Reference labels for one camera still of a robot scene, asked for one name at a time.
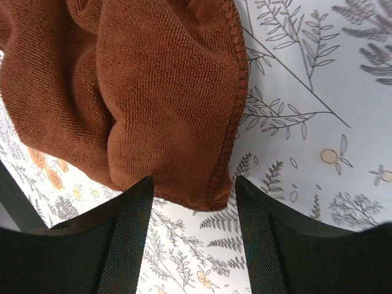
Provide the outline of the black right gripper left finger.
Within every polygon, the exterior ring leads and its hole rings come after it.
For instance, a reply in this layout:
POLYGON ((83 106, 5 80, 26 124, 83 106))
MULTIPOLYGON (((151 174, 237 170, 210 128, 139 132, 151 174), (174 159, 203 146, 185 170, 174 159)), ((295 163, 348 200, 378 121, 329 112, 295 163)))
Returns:
POLYGON ((1 229, 2 293, 135 293, 153 205, 147 176, 50 229, 1 229))

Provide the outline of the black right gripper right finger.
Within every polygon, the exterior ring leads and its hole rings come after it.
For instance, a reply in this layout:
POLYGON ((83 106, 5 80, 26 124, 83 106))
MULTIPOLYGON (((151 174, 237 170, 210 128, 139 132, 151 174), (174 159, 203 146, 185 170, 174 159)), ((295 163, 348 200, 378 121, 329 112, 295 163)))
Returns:
POLYGON ((390 293, 391 224, 362 232, 324 224, 235 181, 253 293, 390 293))

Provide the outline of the brown towel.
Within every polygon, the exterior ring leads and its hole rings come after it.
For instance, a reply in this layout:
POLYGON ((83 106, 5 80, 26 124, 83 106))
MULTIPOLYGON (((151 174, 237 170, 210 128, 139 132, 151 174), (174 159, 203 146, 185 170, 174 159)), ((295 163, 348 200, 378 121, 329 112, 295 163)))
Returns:
POLYGON ((233 1, 2 1, 1 96, 19 139, 125 191, 224 209, 248 87, 233 1))

